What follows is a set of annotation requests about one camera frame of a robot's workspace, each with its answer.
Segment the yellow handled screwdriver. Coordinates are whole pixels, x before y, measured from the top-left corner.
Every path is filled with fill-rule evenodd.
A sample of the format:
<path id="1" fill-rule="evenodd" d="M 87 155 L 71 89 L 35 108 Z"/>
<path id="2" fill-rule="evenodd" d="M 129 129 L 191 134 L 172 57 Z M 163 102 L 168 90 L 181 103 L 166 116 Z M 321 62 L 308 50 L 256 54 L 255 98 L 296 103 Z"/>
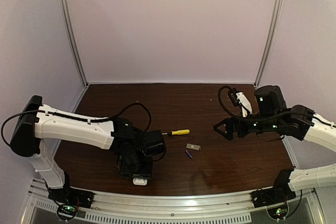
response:
<path id="1" fill-rule="evenodd" d="M 190 133 L 190 130 L 185 129 L 185 130 L 165 132 L 165 133 L 162 133 L 162 135 L 176 136 L 176 135 L 187 135 L 189 133 Z"/>

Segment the grey battery cover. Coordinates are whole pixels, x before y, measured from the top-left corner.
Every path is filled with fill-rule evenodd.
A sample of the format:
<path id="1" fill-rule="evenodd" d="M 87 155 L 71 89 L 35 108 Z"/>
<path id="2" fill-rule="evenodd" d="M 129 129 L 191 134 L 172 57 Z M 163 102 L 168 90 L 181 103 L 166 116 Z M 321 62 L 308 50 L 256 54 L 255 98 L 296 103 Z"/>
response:
<path id="1" fill-rule="evenodd" d="M 195 144 L 187 144 L 186 148 L 189 150 L 195 150 L 195 151 L 200 151 L 201 150 L 201 146 L 200 145 L 195 145 Z"/>

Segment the purple battery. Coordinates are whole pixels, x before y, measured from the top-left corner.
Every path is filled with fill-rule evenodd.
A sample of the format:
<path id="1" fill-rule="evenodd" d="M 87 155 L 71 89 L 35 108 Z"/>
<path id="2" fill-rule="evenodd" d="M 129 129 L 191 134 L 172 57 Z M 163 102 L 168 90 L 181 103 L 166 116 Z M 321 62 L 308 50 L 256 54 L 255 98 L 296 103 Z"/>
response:
<path id="1" fill-rule="evenodd" d="M 192 154 L 191 154 L 188 150 L 186 150 L 185 152 L 186 152 L 186 154 L 188 155 L 188 157 L 189 157 L 190 159 L 193 159 Z"/>

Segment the white remote control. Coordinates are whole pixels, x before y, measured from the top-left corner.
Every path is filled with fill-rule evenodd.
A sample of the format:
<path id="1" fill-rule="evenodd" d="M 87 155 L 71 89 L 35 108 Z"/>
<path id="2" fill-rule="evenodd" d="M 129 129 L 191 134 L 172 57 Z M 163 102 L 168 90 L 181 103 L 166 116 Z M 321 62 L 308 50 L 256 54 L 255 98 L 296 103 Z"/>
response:
<path id="1" fill-rule="evenodd" d="M 133 178 L 133 184 L 136 186 L 146 186 L 148 184 L 148 180 L 144 178 Z"/>

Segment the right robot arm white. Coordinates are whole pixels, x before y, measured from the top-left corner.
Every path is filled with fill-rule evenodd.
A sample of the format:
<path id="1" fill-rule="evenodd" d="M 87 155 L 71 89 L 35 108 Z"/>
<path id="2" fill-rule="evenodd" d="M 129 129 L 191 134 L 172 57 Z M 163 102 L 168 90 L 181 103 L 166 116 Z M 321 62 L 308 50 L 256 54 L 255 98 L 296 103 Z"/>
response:
<path id="1" fill-rule="evenodd" d="M 229 115 L 215 124 L 215 132 L 228 141 L 255 133 L 273 132 L 291 136 L 300 141 L 318 144 L 335 151 L 335 123 L 314 110 L 294 105 L 287 107 L 279 86 L 267 85 L 255 90 L 258 112 L 254 113 L 249 100 L 242 92 L 222 86 L 217 92 L 219 105 Z M 282 191 L 299 191 L 308 188 L 335 185 L 335 164 L 311 169 L 282 170 L 273 188 Z"/>

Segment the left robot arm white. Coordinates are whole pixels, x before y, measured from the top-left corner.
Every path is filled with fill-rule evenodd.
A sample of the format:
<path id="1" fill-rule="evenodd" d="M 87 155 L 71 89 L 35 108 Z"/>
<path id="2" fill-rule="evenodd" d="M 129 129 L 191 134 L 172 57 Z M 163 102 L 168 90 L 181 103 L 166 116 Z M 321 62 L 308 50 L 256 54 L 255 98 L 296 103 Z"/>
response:
<path id="1" fill-rule="evenodd" d="M 165 141 L 160 130 L 141 130 L 121 115 L 130 104 L 116 115 L 96 118 L 59 111 L 42 102 L 42 97 L 31 97 L 24 110 L 7 118 L 2 128 L 12 119 L 17 123 L 10 141 L 11 150 L 30 159 L 51 190 L 67 190 L 69 176 L 49 153 L 44 139 L 56 139 L 91 145 L 112 151 L 117 157 L 117 171 L 134 185 L 146 185 L 152 177 L 155 156 L 166 154 Z"/>

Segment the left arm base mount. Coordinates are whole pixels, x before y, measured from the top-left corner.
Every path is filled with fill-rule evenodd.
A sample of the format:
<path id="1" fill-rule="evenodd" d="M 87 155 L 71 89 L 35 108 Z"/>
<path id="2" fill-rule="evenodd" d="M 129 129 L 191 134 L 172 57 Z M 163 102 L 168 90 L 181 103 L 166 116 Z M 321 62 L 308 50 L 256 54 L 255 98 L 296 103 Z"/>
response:
<path id="1" fill-rule="evenodd" d="M 48 189 L 48 198 L 62 204 L 70 204 L 82 208 L 91 208 L 94 193 L 91 191 L 71 188 L 65 189 Z"/>

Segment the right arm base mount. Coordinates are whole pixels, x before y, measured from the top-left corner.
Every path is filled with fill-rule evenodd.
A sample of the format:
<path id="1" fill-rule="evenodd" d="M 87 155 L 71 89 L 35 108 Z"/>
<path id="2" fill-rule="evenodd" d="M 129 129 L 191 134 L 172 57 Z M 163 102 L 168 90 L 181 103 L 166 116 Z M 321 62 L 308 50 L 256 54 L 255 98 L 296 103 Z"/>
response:
<path id="1" fill-rule="evenodd" d="M 258 189 L 250 195 L 255 208 L 279 204 L 296 197 L 296 193 L 288 186 Z"/>

